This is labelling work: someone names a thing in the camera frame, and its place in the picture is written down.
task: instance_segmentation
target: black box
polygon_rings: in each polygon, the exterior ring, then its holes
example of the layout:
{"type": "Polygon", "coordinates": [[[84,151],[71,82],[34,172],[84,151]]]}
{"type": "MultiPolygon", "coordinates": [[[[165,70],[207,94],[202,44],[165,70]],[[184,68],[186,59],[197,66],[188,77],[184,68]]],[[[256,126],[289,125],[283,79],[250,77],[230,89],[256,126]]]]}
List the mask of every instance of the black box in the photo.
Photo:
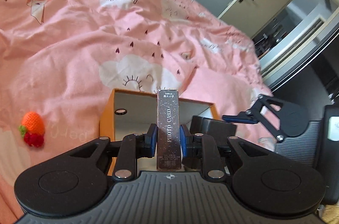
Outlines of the black box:
{"type": "Polygon", "coordinates": [[[157,169],[181,169],[178,92],[158,90],[157,101],[157,169]]]}

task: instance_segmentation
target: pink bedding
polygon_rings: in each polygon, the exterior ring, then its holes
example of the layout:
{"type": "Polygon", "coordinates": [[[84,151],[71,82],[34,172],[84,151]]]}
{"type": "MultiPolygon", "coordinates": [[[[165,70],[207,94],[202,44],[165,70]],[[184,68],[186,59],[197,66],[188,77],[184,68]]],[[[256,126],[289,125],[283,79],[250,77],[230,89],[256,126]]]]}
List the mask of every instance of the pink bedding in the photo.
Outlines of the pink bedding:
{"type": "MultiPolygon", "coordinates": [[[[0,12],[1,224],[22,215],[13,185],[23,170],[98,136],[113,88],[179,89],[220,115],[270,94],[252,41],[194,0],[0,0],[0,12]],[[17,129],[27,111],[44,119],[41,149],[17,129]]],[[[237,134],[271,137],[261,125],[237,134]]]]}

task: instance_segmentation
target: gray ribbed surface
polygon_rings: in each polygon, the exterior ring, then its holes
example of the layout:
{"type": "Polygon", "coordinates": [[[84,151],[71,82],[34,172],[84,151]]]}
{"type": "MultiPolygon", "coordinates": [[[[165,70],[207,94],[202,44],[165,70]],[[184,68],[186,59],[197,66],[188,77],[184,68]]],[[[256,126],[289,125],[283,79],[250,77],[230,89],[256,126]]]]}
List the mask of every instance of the gray ribbed surface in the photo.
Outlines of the gray ribbed surface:
{"type": "Polygon", "coordinates": [[[306,132],[296,138],[287,138],[276,145],[275,152],[292,160],[313,166],[321,121],[311,121],[306,132]]]}
{"type": "Polygon", "coordinates": [[[244,209],[221,183],[199,173],[144,171],[132,182],[118,183],[96,208],[66,219],[43,219],[26,214],[20,224],[320,224],[311,214],[293,220],[264,218],[244,209]]]}

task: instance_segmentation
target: round hole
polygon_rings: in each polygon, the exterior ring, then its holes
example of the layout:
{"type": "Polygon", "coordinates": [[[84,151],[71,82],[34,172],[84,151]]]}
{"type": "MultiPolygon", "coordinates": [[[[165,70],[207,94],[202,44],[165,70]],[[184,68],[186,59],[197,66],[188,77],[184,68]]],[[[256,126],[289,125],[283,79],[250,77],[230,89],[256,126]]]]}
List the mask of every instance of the round hole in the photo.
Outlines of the round hole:
{"type": "Polygon", "coordinates": [[[116,115],[125,115],[127,113],[127,110],[126,109],[123,109],[123,108],[119,108],[117,109],[116,111],[114,111],[114,113],[116,115]]]}

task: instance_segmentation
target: red yarn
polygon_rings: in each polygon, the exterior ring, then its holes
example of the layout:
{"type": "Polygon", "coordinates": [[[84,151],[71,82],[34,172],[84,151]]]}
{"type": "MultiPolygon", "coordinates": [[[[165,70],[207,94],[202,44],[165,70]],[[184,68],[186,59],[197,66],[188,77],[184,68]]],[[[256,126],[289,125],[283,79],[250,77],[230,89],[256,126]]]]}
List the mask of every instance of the red yarn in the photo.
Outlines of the red yarn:
{"type": "Polygon", "coordinates": [[[25,136],[23,138],[26,144],[28,144],[30,147],[41,147],[44,142],[44,138],[42,135],[39,134],[30,134],[29,132],[25,133],[25,136]]]}

